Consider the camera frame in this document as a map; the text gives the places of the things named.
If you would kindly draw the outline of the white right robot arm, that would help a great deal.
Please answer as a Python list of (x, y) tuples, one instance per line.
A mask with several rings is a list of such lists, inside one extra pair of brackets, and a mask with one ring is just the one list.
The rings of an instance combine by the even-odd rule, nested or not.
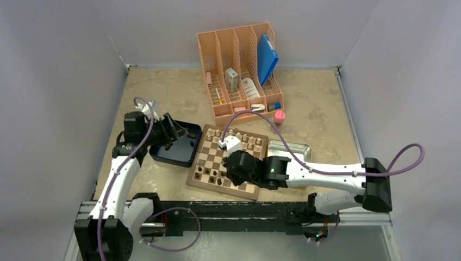
[(332, 192), (308, 197), (305, 214), (312, 221), (343, 209), (361, 206), (376, 213), (393, 209), (390, 178), (381, 171), (377, 159), (367, 158), (364, 164), (307, 164), (299, 159), (270, 156), (263, 160), (238, 150), (223, 160), (226, 175), (236, 186), (252, 183), (260, 188), (322, 187)]

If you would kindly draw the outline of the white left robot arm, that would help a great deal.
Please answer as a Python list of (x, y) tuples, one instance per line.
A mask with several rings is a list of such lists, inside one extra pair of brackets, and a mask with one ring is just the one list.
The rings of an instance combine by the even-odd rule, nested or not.
[(133, 252), (134, 233), (146, 219), (156, 222), (162, 207), (155, 193), (127, 196), (149, 147), (169, 148), (188, 130), (165, 113), (160, 120), (140, 111), (126, 113), (124, 130), (112, 151), (110, 174), (100, 198), (88, 217), (76, 220), (74, 233), (83, 260), (128, 260)]

